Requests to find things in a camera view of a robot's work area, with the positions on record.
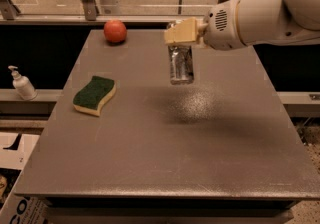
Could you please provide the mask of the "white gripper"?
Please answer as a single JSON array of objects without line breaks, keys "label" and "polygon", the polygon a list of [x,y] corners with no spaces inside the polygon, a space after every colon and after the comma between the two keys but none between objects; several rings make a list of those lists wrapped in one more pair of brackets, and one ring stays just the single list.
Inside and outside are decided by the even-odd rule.
[{"label": "white gripper", "polygon": [[[240,0],[229,0],[214,5],[203,18],[206,27],[202,32],[203,43],[215,50],[243,48],[237,26],[237,7]],[[166,45],[187,45],[198,38],[197,19],[194,17],[173,23],[164,31]]]}]

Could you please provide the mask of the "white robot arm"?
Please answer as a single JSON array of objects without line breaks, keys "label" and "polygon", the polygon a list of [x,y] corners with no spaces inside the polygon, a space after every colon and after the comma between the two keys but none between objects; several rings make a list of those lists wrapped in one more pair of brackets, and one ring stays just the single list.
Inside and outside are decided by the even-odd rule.
[{"label": "white robot arm", "polygon": [[319,39],[320,0],[229,0],[202,19],[185,19],[164,32],[167,45],[224,51],[258,44],[314,45]]}]

